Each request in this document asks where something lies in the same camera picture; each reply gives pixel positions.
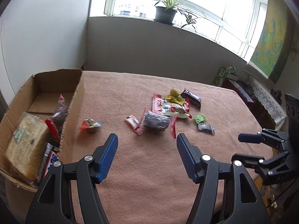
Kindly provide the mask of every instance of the table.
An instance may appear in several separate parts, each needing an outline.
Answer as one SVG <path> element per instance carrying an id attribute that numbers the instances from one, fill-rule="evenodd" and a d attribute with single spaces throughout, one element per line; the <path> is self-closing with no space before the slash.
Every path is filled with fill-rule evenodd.
<path id="1" fill-rule="evenodd" d="M 202 98 L 201 110 L 191 106 L 190 113 L 204 114 L 214 126 L 215 135 L 199 132 L 193 120 L 178 120 L 176 132 L 217 161 L 231 162 L 234 153 L 272 156 L 270 147 L 240 143 L 241 132 L 256 133 L 261 128 L 240 97 L 232 90 L 209 85 L 145 75 L 111 72 L 83 72 L 85 97 L 78 126 L 87 117 L 103 122 L 100 132 L 77 132 L 73 160 L 78 161 L 116 133 L 119 147 L 107 179 L 98 185 L 99 196 L 111 224 L 185 223 L 198 185 L 188 179 L 175 140 L 167 132 L 136 135 L 124 117 L 141 118 L 145 107 L 151 109 L 152 94 L 167 94 L 173 87 L 186 89 Z M 256 180 L 258 175 L 249 170 Z M 78 223 L 83 223 L 77 189 L 73 202 Z M 216 210 L 220 209 L 223 182 L 219 182 Z"/>

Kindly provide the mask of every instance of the snack wrapper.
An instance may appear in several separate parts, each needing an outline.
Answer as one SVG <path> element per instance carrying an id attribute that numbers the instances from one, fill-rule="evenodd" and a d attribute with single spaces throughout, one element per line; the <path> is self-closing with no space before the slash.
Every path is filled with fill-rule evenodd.
<path id="1" fill-rule="evenodd" d="M 192 118 L 189 114 L 189 99 L 183 105 L 169 102 L 166 96 L 154 93 L 152 98 L 152 111 L 165 116 L 178 116 L 179 118 Z"/>
<path id="2" fill-rule="evenodd" d="M 143 133 L 139 129 L 136 130 L 136 127 L 138 126 L 139 121 L 136 119 L 136 117 L 134 115 L 125 117 L 125 120 L 130 124 L 130 126 L 132 126 L 132 128 L 134 129 L 134 131 L 137 135 L 141 135 Z"/>
<path id="3" fill-rule="evenodd" d="M 56 161 L 59 161 L 59 156 L 54 152 L 54 151 L 51 151 L 49 156 L 48 156 L 48 159 L 47 159 L 47 162 L 46 162 L 46 165 L 44 167 L 44 172 L 42 174 L 42 178 L 44 179 L 44 177 L 47 175 L 47 172 L 49 171 L 50 167 L 56 162 Z"/>
<path id="4" fill-rule="evenodd" d="M 43 173 L 44 173 L 44 169 L 45 169 L 47 159 L 48 159 L 48 156 L 49 156 L 50 152 L 54 151 L 55 153 L 57 153 L 59 151 L 59 149 L 56 146 L 54 146 L 54 144 L 55 144 L 55 142 L 48 142 L 47 145 L 46 145 L 46 150 L 44 152 L 44 156 L 43 156 L 41 165 L 39 167 L 39 172 L 38 172 L 38 175 L 36 177 L 36 180 L 39 184 L 43 180 Z"/>
<path id="5" fill-rule="evenodd" d="M 170 90 L 169 95 L 166 96 L 166 99 L 169 102 L 176 103 L 176 104 L 179 104 L 179 105 L 184 105 L 184 102 L 185 102 L 185 100 L 178 93 L 178 91 L 173 89 L 173 88 Z"/>
<path id="6" fill-rule="evenodd" d="M 100 126 L 102 126 L 101 122 L 97 122 L 91 118 L 88 118 L 86 120 L 83 120 L 82 125 L 79 127 L 79 129 L 87 129 L 88 132 L 95 132 Z"/>
<path id="7" fill-rule="evenodd" d="M 203 122 L 207 121 L 207 118 L 203 114 L 193 116 L 193 118 L 194 118 L 194 120 L 197 124 L 200 124 L 200 123 L 203 123 Z"/>
<path id="8" fill-rule="evenodd" d="M 183 97 L 184 99 L 189 99 L 191 104 L 200 109 L 201 98 L 195 95 L 194 93 L 190 92 L 189 90 L 186 90 L 185 88 L 184 91 L 181 93 L 181 97 Z"/>
<path id="9" fill-rule="evenodd" d="M 170 127 L 170 134 L 173 139 L 176 139 L 175 122 L 177 117 L 177 115 L 167 117 L 144 109 L 143 116 L 135 130 L 142 134 L 145 129 L 153 132 L 159 132 L 165 131 L 168 127 Z"/>
<path id="10" fill-rule="evenodd" d="M 55 137 L 55 140 L 60 143 L 60 135 L 62 132 L 62 127 L 65 122 L 65 119 L 68 115 L 68 107 L 64 105 L 65 99 L 60 94 L 58 104 L 59 106 L 55 109 L 54 114 L 45 120 L 45 123 L 48 125 L 51 133 Z"/>
<path id="11" fill-rule="evenodd" d="M 208 124 L 200 123 L 200 124 L 198 124 L 198 129 L 201 130 L 201 131 L 211 133 L 212 135 L 215 134 L 214 127 L 211 126 L 211 125 L 208 125 Z"/>

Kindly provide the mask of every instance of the blue gripper pad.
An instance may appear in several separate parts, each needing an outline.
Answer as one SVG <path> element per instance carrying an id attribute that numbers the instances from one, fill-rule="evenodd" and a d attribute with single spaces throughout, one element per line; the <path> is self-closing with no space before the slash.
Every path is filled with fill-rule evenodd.
<path id="1" fill-rule="evenodd" d="M 103 146 L 97 147 L 92 154 L 95 157 L 95 166 L 92 173 L 92 179 L 100 184 L 108 175 L 110 166 L 114 159 L 118 147 L 118 137 L 116 134 L 110 134 Z"/>
<path id="2" fill-rule="evenodd" d="M 176 146 L 185 166 L 187 175 L 194 183 L 199 183 L 197 172 L 200 171 L 201 151 L 197 146 L 193 146 L 188 141 L 184 133 L 180 133 L 176 140 Z"/>

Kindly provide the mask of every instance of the wall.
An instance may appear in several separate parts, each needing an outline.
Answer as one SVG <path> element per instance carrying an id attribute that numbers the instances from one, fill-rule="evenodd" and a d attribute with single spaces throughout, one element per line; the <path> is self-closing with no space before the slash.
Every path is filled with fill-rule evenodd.
<path id="1" fill-rule="evenodd" d="M 9 104 L 42 71 L 86 60 L 89 0 L 11 0 L 0 17 L 0 90 Z"/>
<path id="2" fill-rule="evenodd" d="M 86 69 L 211 84 L 219 67 L 246 62 L 204 37 L 135 18 L 90 17 Z"/>
<path id="3" fill-rule="evenodd" d="M 286 109 L 286 102 L 284 95 L 291 93 L 299 96 L 299 53 L 296 53 L 295 60 L 292 61 L 291 55 L 289 56 L 284 70 L 277 81 L 274 89 L 281 90 L 282 93 L 282 106 Z"/>

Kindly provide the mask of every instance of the dark food package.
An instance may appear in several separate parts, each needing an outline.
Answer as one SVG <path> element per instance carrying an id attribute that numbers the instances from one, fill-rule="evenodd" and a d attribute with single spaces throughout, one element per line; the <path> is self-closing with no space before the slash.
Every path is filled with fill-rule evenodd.
<path id="1" fill-rule="evenodd" d="M 214 127 L 211 126 L 211 125 L 208 125 L 208 124 L 200 123 L 200 124 L 198 124 L 198 129 L 202 130 L 202 131 L 205 131 L 205 132 L 209 132 L 213 135 L 215 134 Z"/>
<path id="2" fill-rule="evenodd" d="M 194 106 L 198 107 L 200 109 L 201 107 L 201 98 L 196 96 L 194 93 L 191 93 L 190 91 L 185 90 L 181 93 L 182 98 L 189 99 L 190 103 L 192 103 Z"/>
<path id="3" fill-rule="evenodd" d="M 143 125 L 150 130 L 158 129 L 165 131 L 170 123 L 168 116 L 156 114 L 152 111 L 147 111 L 144 116 Z"/>
<path id="4" fill-rule="evenodd" d="M 45 120 L 55 140 L 60 143 L 60 135 L 62 132 L 63 123 L 68 115 L 68 107 L 64 105 L 65 99 L 60 94 L 58 100 L 59 106 L 55 109 L 53 115 Z"/>
<path id="5" fill-rule="evenodd" d="M 135 131 L 138 135 L 141 135 L 144 132 L 144 129 L 157 132 L 165 131 L 167 128 L 170 128 L 172 138 L 176 139 L 175 122 L 177 118 L 177 115 L 168 117 L 145 109 Z"/>
<path id="6" fill-rule="evenodd" d="M 40 183 L 42 181 L 42 179 L 43 179 L 44 167 L 45 167 L 45 165 L 47 163 L 48 156 L 49 156 L 49 154 L 50 154 L 50 152 L 52 150 L 54 152 L 58 152 L 59 151 L 59 148 L 58 148 L 57 143 L 55 141 L 47 142 L 46 150 L 44 152 L 44 156 L 43 156 L 40 168 L 39 168 L 39 172 L 38 172 L 38 175 L 36 177 L 36 180 L 37 180 L 38 183 Z"/>

